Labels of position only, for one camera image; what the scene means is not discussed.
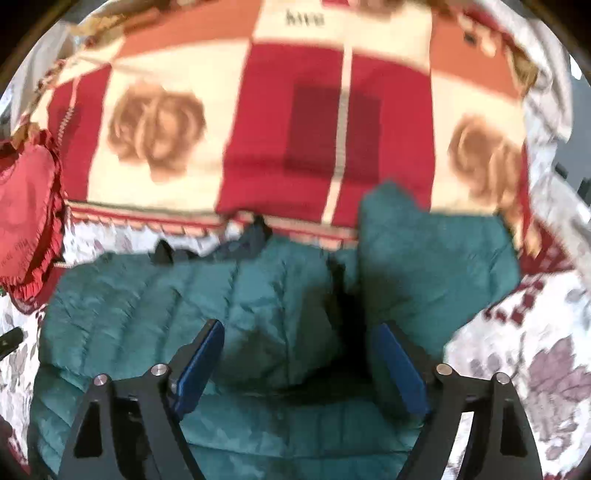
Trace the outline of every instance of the silver screw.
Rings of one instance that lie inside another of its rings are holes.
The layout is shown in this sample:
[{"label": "silver screw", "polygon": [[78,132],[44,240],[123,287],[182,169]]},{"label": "silver screw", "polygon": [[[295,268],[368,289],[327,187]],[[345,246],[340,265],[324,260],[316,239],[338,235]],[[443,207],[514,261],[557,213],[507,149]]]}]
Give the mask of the silver screw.
[{"label": "silver screw", "polygon": [[453,368],[450,367],[448,364],[439,364],[436,370],[438,374],[444,375],[445,377],[451,375],[453,372]]},{"label": "silver screw", "polygon": [[501,385],[507,385],[511,381],[509,375],[503,372],[498,372],[496,375],[496,381],[499,382]]},{"label": "silver screw", "polygon": [[105,374],[100,374],[95,377],[95,385],[97,387],[105,385],[108,381],[109,377],[107,377]]},{"label": "silver screw", "polygon": [[164,375],[168,370],[168,365],[165,364],[156,364],[152,367],[152,375],[159,377],[160,375]]}]

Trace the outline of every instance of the teal fabric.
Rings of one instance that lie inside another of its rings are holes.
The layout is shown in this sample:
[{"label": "teal fabric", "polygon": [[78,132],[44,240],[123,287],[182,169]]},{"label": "teal fabric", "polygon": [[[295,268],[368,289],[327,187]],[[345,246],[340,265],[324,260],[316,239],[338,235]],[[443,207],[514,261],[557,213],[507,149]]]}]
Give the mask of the teal fabric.
[{"label": "teal fabric", "polygon": [[106,254],[69,271],[41,331],[33,463],[58,471],[95,375],[141,375],[216,318],[222,358],[181,424],[206,478],[395,478],[420,422],[382,401],[391,385],[365,368],[366,325],[394,319],[439,355],[516,286],[517,262],[497,219],[420,213],[393,185],[367,197],[359,227],[359,248],[333,254],[274,236],[254,260],[163,267]]}]

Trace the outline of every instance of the quilted jacket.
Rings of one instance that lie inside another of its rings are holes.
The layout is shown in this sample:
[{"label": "quilted jacket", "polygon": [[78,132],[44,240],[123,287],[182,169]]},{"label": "quilted jacket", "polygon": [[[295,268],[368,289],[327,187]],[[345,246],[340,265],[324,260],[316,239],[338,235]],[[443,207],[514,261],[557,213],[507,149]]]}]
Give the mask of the quilted jacket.
[{"label": "quilted jacket", "polygon": [[420,212],[393,184],[362,202],[357,249],[328,253],[274,235],[251,260],[167,266],[105,254],[65,274],[47,308],[32,462],[57,473],[95,375],[141,375],[215,318],[226,328],[222,358],[181,424],[207,479],[395,478],[420,422],[383,388],[365,332],[395,320],[440,357],[518,279],[498,218]]}]

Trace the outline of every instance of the checkered blanket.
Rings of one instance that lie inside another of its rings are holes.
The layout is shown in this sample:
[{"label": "checkered blanket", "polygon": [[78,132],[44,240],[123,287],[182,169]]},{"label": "checkered blanket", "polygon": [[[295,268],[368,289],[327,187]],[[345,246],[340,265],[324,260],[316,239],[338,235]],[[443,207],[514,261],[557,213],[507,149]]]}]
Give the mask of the checkered blanket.
[{"label": "checkered blanket", "polygon": [[119,20],[25,116],[60,143],[75,217],[192,234],[256,212],[338,248],[362,196],[392,180],[427,210],[500,213],[518,248],[540,250],[531,63],[484,15],[216,0]]}]

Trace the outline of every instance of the blue gripper pad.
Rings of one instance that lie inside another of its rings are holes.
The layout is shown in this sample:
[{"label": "blue gripper pad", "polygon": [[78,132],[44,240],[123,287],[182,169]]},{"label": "blue gripper pad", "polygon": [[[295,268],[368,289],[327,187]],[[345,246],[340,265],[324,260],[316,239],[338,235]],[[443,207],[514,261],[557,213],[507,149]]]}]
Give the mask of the blue gripper pad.
[{"label": "blue gripper pad", "polygon": [[386,363],[407,411],[421,416],[431,412],[425,382],[387,324],[374,327],[371,343]]},{"label": "blue gripper pad", "polygon": [[222,353],[224,337],[221,322],[209,320],[193,343],[182,346],[171,360],[168,397],[179,421],[197,407]]}]

